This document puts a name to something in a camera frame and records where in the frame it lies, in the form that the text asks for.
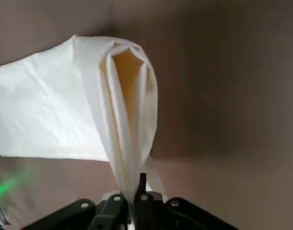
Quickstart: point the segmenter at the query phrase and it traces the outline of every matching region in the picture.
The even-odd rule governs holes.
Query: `folded cloth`
[[[140,46],[73,36],[0,67],[0,155],[109,160],[132,200],[157,127],[157,97]]]

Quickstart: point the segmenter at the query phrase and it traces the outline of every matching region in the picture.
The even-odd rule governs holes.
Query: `screw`
[[[145,201],[145,200],[147,200],[147,199],[148,199],[147,195],[143,194],[143,195],[141,196],[141,200]]]
[[[82,208],[85,208],[85,207],[88,207],[88,206],[89,206],[89,203],[87,203],[87,202],[84,202],[84,203],[82,203],[80,205],[80,207],[82,207]]]
[[[116,195],[116,196],[113,198],[114,201],[119,201],[120,199],[121,199],[121,197],[120,197],[119,195]]]
[[[177,206],[179,206],[179,201],[178,200],[171,200],[171,205],[173,206],[173,207],[177,207]]]

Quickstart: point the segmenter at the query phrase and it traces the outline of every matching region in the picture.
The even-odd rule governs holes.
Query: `black metal bracket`
[[[237,230],[182,198],[164,203],[160,193],[146,191],[144,173],[133,207],[138,230]],[[88,199],[78,200],[22,230],[126,230],[128,223],[129,205],[116,193],[97,206]]]

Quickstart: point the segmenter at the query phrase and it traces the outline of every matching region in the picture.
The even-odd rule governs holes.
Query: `green light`
[[[0,198],[5,194],[10,192],[14,187],[16,187],[20,182],[23,182],[26,179],[27,173],[24,172],[19,176],[10,178],[4,182],[0,183]]]

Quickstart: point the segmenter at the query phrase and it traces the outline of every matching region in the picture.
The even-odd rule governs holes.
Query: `brown wall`
[[[158,80],[152,156],[166,193],[242,230],[293,229],[293,2],[214,2],[0,0],[0,65],[73,34],[141,44]],[[104,162],[0,158],[0,176],[22,165],[44,184],[13,194],[24,223],[116,187]]]

